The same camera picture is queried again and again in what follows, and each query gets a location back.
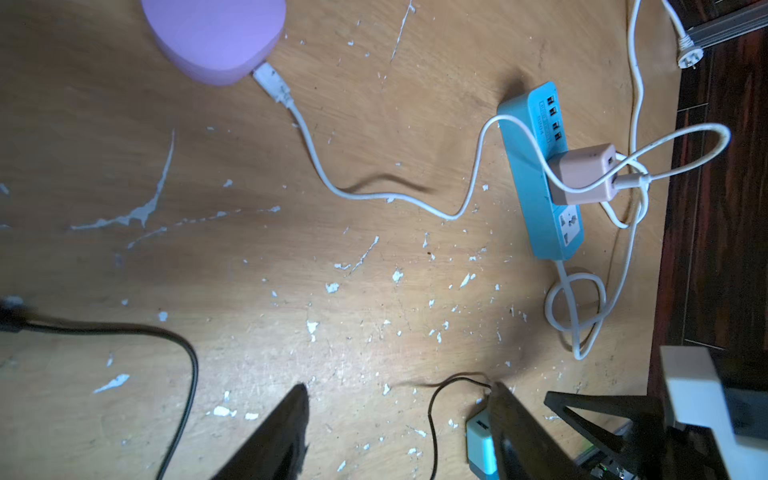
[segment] wooden floor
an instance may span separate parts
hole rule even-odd
[[[545,81],[558,85],[571,147],[626,151],[623,2],[412,6],[397,43],[408,2],[288,4],[270,63],[337,185],[455,211],[482,124]],[[643,4],[637,31],[646,144],[674,128],[680,72],[660,2]],[[3,2],[0,65],[0,295],[69,319],[165,326],[195,345],[200,385],[166,478],[212,476],[297,382],[311,396],[302,478],[428,478],[432,390],[421,384],[456,372],[504,381],[570,455],[586,445],[544,407],[548,390],[645,391],[666,182],[651,189],[621,301],[575,362],[544,319],[555,272],[531,254],[497,129],[478,179],[488,189],[443,222],[400,201],[334,197],[289,113],[248,78],[212,88],[184,77],[139,2]],[[671,147],[644,158],[651,171],[669,167]],[[145,225],[72,230],[145,205],[167,161]],[[599,207],[582,211],[588,239],[568,268],[611,292],[626,237]],[[577,296],[587,315],[593,289]],[[92,393],[120,374],[123,386]],[[153,478],[189,378],[187,357],[158,339],[0,335],[0,472]],[[456,385],[435,404],[443,478],[473,478],[464,422],[481,397]],[[217,406],[237,414],[209,414]]]
[[[677,127],[720,122],[733,138],[711,164],[670,182],[654,345],[746,359],[768,352],[767,59],[763,29],[708,48],[682,74]],[[673,163],[694,161],[716,141],[704,133],[677,139]],[[650,368],[648,391],[660,395],[655,348]]]

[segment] usb connector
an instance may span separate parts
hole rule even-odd
[[[272,65],[264,62],[253,71],[253,79],[259,82],[261,88],[266,90],[275,102],[280,102],[290,108],[293,105],[293,97],[290,96],[288,84],[280,77],[280,74],[272,68]]]

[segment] purple lamp base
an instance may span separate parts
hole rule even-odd
[[[160,50],[193,80],[230,85],[270,54],[285,0],[141,0]]]

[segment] power strip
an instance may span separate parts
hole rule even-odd
[[[498,106],[499,114],[514,115],[533,133],[544,158],[568,151],[558,89],[548,82]],[[518,190],[533,254],[544,260],[568,260],[584,242],[578,205],[555,205],[549,181],[523,131],[499,121],[509,166]]]

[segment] black cable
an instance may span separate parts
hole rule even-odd
[[[440,384],[440,386],[435,390],[435,393],[432,394],[432,399],[429,400],[429,408],[427,409],[427,419],[429,420],[429,430],[432,432],[432,447],[435,450],[435,457],[434,457],[434,463],[432,464],[432,476],[429,477],[429,480],[435,480],[435,476],[437,475],[437,435],[435,434],[435,422],[432,420],[432,405],[435,403],[435,398],[437,398],[437,394],[440,393],[440,390],[444,389],[446,386],[451,385],[453,382],[458,382],[459,380],[466,380],[467,382],[474,383],[477,386],[485,387],[486,389],[491,389],[491,386],[487,383],[478,382],[477,380],[470,379],[466,376],[455,376],[446,379],[443,383]]]
[[[197,354],[194,351],[194,347],[181,335],[158,328],[156,326],[141,325],[138,323],[79,323],[79,322],[64,322],[67,326],[55,326],[55,325],[41,325],[38,323],[25,322],[22,329],[29,330],[31,332],[39,333],[58,333],[61,335],[146,335],[162,338],[176,343],[190,356],[192,362],[192,381],[190,382],[190,392],[187,397],[187,405],[184,407],[184,413],[181,415],[181,421],[179,422],[179,428],[176,430],[173,441],[168,447],[168,451],[165,454],[163,463],[160,466],[160,470],[157,472],[157,480],[161,480],[165,475],[165,471],[168,469],[170,459],[174,456],[176,447],[178,447],[181,441],[181,434],[184,432],[184,427],[187,425],[187,420],[190,418],[192,411],[192,402],[194,400],[195,390],[197,390],[197,377],[200,371],[200,367],[197,364]]]

